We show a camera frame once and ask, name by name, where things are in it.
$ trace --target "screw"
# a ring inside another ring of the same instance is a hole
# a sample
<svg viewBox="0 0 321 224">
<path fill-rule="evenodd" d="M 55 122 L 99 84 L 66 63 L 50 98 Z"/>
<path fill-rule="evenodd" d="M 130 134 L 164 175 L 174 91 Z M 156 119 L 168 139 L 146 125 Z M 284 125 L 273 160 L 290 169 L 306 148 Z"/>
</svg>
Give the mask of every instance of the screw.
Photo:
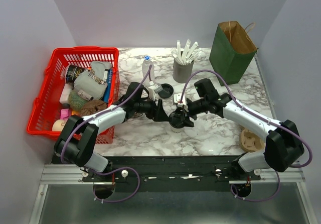
<svg viewBox="0 0 321 224">
<path fill-rule="evenodd" d="M 255 175 L 260 175 L 261 174 L 261 170 L 260 169 L 255 169 L 254 170 L 254 174 Z"/>
</svg>

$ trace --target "red plastic basket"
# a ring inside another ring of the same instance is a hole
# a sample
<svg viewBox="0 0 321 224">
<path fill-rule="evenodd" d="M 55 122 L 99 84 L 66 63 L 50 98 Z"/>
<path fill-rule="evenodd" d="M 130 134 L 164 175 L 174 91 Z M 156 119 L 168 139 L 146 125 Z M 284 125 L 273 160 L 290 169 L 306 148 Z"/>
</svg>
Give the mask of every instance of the red plastic basket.
<svg viewBox="0 0 321 224">
<path fill-rule="evenodd" d="M 91 68 L 92 61 L 108 61 L 113 65 L 113 79 L 109 97 L 109 105 L 118 100 L 119 72 L 117 48 L 74 47 L 57 48 L 54 50 L 45 79 L 38 97 L 34 101 L 32 113 L 28 122 L 27 132 L 31 135 L 42 135 L 57 140 L 60 132 L 51 131 L 52 125 L 60 118 L 62 105 L 60 95 L 65 85 L 65 70 L 69 64 Z M 114 127 L 97 136 L 97 144 L 111 144 L 114 137 Z"/>
</svg>

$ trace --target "white container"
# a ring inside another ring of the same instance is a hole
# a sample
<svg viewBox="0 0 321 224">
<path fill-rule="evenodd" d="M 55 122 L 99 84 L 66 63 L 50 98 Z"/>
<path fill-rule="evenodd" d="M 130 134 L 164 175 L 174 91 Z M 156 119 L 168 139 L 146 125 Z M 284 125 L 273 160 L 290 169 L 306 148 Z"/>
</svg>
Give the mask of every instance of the white container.
<svg viewBox="0 0 321 224">
<path fill-rule="evenodd" d="M 155 80 L 154 64 L 149 56 L 145 56 L 144 61 L 142 63 L 142 76 L 143 77 L 147 74 L 150 65 L 151 65 L 150 79 L 149 79 L 149 77 L 146 78 L 146 80 L 144 82 L 144 86 L 149 86 L 149 80 L 152 80 L 152 81 Z"/>
<path fill-rule="evenodd" d="M 64 89 L 62 90 L 62 93 L 61 93 L 60 99 L 59 99 L 59 102 L 61 104 L 68 103 L 68 97 L 69 97 L 70 92 L 72 91 L 72 88 L 73 88 L 72 85 L 70 85 L 68 83 L 65 84 Z"/>
</svg>

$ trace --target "black metal base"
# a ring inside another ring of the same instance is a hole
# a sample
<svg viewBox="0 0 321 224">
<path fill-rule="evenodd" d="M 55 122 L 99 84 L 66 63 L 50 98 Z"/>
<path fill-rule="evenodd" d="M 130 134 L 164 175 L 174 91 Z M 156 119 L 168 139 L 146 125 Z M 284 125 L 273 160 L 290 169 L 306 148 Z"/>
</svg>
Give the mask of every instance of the black metal base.
<svg viewBox="0 0 321 224">
<path fill-rule="evenodd" d="M 140 176 L 140 192 L 167 191 L 229 191 L 230 180 L 259 180 L 253 172 L 231 175 L 229 168 L 237 156 L 108 156 L 111 168 L 128 166 Z M 126 178 L 121 171 L 115 173 L 117 192 L 133 192 L 137 186 L 137 176 L 128 170 Z M 84 182 L 108 182 L 112 176 L 100 176 L 89 171 Z"/>
</svg>

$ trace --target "green ball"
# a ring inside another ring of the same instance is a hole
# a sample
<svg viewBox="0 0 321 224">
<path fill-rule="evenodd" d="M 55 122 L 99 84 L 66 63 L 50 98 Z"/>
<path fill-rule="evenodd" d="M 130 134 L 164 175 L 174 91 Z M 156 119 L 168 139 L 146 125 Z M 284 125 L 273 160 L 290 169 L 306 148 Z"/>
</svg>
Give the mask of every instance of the green ball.
<svg viewBox="0 0 321 224">
<path fill-rule="evenodd" d="M 72 90 L 68 97 L 68 103 L 73 111 L 80 112 L 85 103 L 88 102 L 84 100 L 81 96 L 77 94 L 75 90 Z"/>
</svg>

